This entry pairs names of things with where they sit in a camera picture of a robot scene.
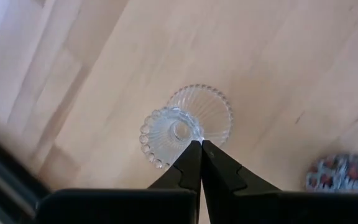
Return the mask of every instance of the light wooden surface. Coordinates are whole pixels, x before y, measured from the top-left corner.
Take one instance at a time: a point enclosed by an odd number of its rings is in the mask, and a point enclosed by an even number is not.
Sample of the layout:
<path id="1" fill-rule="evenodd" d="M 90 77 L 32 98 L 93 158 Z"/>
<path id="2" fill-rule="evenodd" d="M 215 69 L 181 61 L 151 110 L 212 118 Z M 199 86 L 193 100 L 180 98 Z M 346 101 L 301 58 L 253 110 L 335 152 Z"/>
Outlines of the light wooden surface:
<path id="1" fill-rule="evenodd" d="M 231 102 L 229 155 L 302 190 L 358 152 L 358 0 L 0 0 L 0 141 L 53 189 L 150 185 L 139 127 L 192 83 Z"/>

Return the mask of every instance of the clear glass candlestick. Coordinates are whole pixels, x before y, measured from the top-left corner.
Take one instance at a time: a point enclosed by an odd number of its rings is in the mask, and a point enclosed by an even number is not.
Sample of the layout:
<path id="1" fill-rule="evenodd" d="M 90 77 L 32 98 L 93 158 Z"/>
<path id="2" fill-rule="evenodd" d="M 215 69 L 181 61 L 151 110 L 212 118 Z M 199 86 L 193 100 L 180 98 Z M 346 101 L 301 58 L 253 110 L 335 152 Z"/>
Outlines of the clear glass candlestick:
<path id="1" fill-rule="evenodd" d="M 166 107 L 145 118 L 140 127 L 141 149 L 157 168 L 168 168 L 191 141 L 206 139 L 222 146 L 232 121 L 232 109 L 220 91 L 207 85 L 186 86 Z"/>

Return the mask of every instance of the wooden floor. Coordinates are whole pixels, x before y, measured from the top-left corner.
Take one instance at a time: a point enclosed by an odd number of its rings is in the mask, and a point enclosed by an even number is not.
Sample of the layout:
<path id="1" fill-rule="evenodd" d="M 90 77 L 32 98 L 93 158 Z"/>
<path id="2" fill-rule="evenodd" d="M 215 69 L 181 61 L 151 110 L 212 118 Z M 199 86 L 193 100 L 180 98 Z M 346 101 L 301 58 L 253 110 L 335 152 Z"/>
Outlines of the wooden floor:
<path id="1" fill-rule="evenodd" d="M 193 83 L 231 102 L 229 155 L 302 190 L 358 153 L 358 0 L 0 0 L 0 141 L 53 189 L 150 185 L 139 127 Z"/>

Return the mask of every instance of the patterned rug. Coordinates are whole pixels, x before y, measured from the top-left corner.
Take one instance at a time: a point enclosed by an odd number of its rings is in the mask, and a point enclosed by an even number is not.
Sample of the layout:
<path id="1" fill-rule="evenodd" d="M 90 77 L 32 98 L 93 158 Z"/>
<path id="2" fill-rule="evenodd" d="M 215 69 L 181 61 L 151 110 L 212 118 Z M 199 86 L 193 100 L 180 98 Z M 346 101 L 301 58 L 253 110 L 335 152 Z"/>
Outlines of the patterned rug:
<path id="1" fill-rule="evenodd" d="M 335 154 L 316 161 L 306 175 L 306 190 L 358 193 L 358 155 Z"/>

